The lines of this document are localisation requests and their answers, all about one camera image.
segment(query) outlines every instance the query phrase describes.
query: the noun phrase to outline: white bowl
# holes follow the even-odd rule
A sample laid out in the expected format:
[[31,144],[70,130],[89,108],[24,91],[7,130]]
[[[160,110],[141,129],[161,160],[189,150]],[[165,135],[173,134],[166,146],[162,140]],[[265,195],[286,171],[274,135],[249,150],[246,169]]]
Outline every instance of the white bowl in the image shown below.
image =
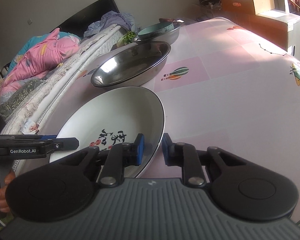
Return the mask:
[[[90,144],[98,145],[103,150],[123,140],[133,143],[138,133],[143,133],[145,148],[142,164],[125,169],[125,177],[136,177],[157,151],[164,124],[164,109],[155,93],[143,87],[122,87],[84,104],[65,123],[57,138],[76,137],[79,140],[77,150]],[[75,151],[53,153],[50,162]]]

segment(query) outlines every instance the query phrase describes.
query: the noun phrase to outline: gray ribbed surface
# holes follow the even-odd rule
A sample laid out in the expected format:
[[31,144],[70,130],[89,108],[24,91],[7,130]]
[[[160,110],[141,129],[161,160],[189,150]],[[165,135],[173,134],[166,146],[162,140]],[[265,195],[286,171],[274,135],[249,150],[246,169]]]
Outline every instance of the gray ribbed surface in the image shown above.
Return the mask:
[[125,179],[102,189],[84,212],[55,223],[15,219],[4,240],[291,240],[300,229],[289,219],[248,223],[218,210],[203,190],[179,179]]

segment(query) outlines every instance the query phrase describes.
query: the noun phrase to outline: gray floral pillow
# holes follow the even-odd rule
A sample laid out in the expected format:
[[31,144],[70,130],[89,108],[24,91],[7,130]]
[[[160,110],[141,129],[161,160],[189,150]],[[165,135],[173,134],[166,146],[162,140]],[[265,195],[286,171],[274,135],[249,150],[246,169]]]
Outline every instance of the gray floral pillow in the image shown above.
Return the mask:
[[32,79],[19,88],[9,99],[0,105],[0,115],[7,122],[14,110],[28,97],[28,95],[38,86],[44,83],[44,80]]

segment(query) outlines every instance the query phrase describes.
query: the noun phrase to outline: black circular cover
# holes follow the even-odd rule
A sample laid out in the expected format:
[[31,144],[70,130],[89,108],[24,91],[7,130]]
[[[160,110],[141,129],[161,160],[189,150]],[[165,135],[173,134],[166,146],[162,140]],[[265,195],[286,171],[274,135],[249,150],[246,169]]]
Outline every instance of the black circular cover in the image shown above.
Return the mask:
[[90,202],[94,187],[77,167],[48,166],[9,184],[6,199],[13,214],[25,220],[50,222],[72,216]]
[[212,183],[211,196],[225,212],[253,221],[288,216],[298,201],[292,181],[257,165],[227,167]]

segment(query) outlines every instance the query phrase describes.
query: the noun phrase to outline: pink blanket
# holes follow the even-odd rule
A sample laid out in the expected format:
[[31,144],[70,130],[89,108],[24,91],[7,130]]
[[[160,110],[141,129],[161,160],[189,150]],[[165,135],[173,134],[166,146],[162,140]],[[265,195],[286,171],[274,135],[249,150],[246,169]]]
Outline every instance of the pink blanket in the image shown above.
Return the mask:
[[80,40],[74,36],[66,36],[58,39],[59,28],[29,49],[14,69],[6,77],[0,95],[15,92],[23,82],[29,78],[41,79],[55,68],[63,60],[71,57],[79,50]]

